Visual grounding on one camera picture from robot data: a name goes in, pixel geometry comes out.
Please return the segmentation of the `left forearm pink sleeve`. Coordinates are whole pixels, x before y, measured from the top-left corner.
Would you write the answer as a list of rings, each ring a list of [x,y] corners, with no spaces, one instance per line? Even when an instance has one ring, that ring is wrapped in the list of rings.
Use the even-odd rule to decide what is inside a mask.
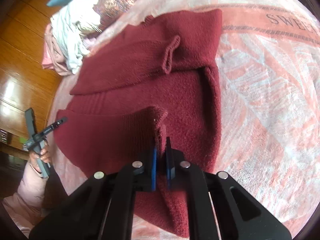
[[[47,180],[28,162],[17,192],[3,200],[5,210],[25,237],[40,221]]]

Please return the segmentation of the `person's left hand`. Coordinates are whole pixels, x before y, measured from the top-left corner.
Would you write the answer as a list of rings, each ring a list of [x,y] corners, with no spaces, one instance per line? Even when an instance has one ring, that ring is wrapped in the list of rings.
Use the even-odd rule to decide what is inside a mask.
[[[41,173],[41,169],[37,163],[37,159],[42,160],[44,163],[51,163],[51,154],[49,151],[48,142],[44,141],[44,147],[42,148],[40,154],[37,154],[34,151],[29,152],[29,161],[31,166],[38,172]]]

